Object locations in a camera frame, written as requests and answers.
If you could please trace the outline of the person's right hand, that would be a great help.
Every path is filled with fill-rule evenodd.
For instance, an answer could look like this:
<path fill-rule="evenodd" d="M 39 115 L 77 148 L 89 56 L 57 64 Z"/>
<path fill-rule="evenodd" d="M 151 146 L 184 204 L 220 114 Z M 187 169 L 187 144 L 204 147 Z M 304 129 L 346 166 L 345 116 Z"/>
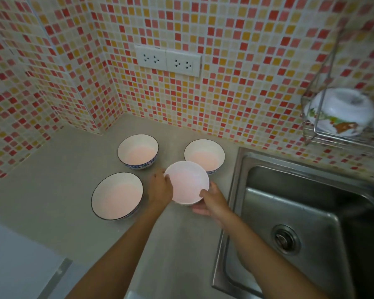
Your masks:
<path fill-rule="evenodd" d="M 199 202 L 190 206 L 191 210 L 199 215 L 211 216 L 222 226 L 224 217 L 231 212 L 231 209 L 223 193 L 218 188 L 217 198 L 213 201 L 204 201 L 202 198 Z"/>

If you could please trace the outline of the person's left hand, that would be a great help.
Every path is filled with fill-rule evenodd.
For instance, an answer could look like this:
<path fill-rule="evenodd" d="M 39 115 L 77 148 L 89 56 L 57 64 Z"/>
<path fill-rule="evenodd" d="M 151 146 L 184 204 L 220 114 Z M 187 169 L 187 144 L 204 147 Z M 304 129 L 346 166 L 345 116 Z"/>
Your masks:
<path fill-rule="evenodd" d="M 164 191 L 163 176 L 165 169 L 159 169 L 150 179 L 148 190 L 148 203 L 150 206 L 155 206 L 164 210 L 173 199 L 173 190 Z"/>

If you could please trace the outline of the plain white bowl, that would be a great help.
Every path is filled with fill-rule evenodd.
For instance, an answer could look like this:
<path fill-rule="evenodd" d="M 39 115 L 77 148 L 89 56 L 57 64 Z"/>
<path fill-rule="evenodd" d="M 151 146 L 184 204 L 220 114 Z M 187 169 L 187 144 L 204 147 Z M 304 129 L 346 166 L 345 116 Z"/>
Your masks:
<path fill-rule="evenodd" d="M 200 165 L 192 161 L 178 161 L 164 172 L 169 176 L 173 186 L 173 201 L 180 205 L 190 206 L 199 202 L 201 190 L 209 190 L 209 176 Z"/>

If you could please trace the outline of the person's right forearm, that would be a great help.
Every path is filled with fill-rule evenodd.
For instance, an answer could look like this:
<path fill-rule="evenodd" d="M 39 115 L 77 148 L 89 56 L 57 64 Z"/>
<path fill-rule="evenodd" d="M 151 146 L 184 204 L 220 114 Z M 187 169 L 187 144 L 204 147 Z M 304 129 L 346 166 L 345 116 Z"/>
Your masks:
<path fill-rule="evenodd" d="M 230 209 L 220 211 L 217 217 L 265 299 L 328 299 Z"/>

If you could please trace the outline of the person's left forearm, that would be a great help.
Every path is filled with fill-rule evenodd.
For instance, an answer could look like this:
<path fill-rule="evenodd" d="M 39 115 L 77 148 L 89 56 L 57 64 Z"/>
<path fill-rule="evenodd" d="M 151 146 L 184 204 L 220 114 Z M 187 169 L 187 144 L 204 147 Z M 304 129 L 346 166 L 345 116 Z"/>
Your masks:
<path fill-rule="evenodd" d="M 65 299 L 124 299 L 151 231 L 168 204 L 169 201 L 150 201 Z"/>

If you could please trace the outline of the white bowl with dark rim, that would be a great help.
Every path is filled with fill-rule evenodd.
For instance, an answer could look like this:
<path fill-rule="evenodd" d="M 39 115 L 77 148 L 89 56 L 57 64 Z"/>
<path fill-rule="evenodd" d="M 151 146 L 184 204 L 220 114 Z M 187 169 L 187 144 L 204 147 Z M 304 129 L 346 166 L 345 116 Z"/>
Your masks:
<path fill-rule="evenodd" d="M 215 141 L 198 139 L 186 146 L 184 160 L 200 165 L 208 175 L 212 175 L 224 164 L 225 152 Z"/>

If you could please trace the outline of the white bowl with blue pattern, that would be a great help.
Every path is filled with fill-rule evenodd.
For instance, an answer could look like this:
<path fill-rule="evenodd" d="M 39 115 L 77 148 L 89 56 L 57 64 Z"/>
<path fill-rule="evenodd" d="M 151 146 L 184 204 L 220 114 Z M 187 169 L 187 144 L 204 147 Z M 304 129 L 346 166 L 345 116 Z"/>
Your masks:
<path fill-rule="evenodd" d="M 128 168 L 146 169 L 153 165 L 159 152 L 157 140 L 147 134 L 136 134 L 124 139 L 118 149 L 118 159 Z"/>

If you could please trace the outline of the large white bowl dark rim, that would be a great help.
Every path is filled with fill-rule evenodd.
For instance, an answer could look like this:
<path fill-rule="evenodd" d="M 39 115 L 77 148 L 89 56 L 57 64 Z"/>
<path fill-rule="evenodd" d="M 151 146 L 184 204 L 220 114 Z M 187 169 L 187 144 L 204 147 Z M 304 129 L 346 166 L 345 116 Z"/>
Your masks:
<path fill-rule="evenodd" d="M 143 193 L 143 183 L 138 176 L 128 172 L 115 173 L 94 189 L 91 208 L 102 220 L 124 219 L 138 209 Z"/>

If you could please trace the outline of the sink drain strainer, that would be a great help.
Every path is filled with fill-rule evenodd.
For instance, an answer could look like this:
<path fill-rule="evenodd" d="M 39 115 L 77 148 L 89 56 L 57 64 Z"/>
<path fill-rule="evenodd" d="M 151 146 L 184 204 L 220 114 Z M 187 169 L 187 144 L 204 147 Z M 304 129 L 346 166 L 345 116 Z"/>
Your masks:
<path fill-rule="evenodd" d="M 271 239 L 275 248 L 282 254 L 294 256 L 300 252 L 301 241 L 296 232 L 287 225 L 274 226 L 271 231 Z"/>

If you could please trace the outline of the stainless steel sink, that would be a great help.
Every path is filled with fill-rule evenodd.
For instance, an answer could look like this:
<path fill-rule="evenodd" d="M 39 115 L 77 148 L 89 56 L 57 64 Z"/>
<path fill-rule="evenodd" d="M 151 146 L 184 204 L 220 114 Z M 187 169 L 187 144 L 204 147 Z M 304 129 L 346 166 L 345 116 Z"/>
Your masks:
<path fill-rule="evenodd" d="M 239 148 L 228 204 L 269 246 L 331 299 L 374 299 L 374 184 Z M 297 255 L 272 228 L 291 227 Z"/>

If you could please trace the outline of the white bowl with cartoon print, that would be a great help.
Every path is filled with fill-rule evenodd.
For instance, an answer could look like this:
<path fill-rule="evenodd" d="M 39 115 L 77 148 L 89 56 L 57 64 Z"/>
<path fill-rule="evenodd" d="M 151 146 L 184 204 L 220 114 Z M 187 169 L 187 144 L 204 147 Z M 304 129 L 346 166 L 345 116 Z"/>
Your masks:
<path fill-rule="evenodd" d="M 374 102 L 358 90 L 328 88 L 304 107 L 304 114 L 316 129 L 329 134 L 354 137 L 374 120 Z"/>

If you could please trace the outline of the white double wall socket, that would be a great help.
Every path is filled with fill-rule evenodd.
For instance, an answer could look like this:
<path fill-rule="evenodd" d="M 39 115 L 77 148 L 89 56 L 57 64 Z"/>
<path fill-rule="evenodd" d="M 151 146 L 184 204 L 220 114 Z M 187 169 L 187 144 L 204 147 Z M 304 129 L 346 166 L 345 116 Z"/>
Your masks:
<path fill-rule="evenodd" d="M 167 70 L 165 49 L 148 45 L 135 45 L 134 47 L 139 66 L 156 70 Z"/>
<path fill-rule="evenodd" d="M 199 77 L 202 56 L 180 50 L 166 50 L 166 70 L 182 75 Z"/>

